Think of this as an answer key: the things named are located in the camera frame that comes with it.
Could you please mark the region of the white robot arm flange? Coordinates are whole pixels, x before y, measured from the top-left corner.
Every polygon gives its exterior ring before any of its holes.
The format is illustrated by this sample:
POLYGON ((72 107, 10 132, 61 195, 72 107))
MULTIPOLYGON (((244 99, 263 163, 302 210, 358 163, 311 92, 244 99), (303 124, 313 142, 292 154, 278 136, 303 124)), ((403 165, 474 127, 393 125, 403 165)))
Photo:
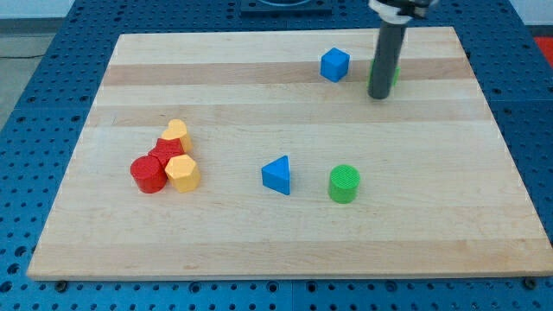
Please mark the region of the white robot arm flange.
POLYGON ((425 19, 439 0, 369 0, 368 6, 390 24, 406 24, 412 19, 425 19))

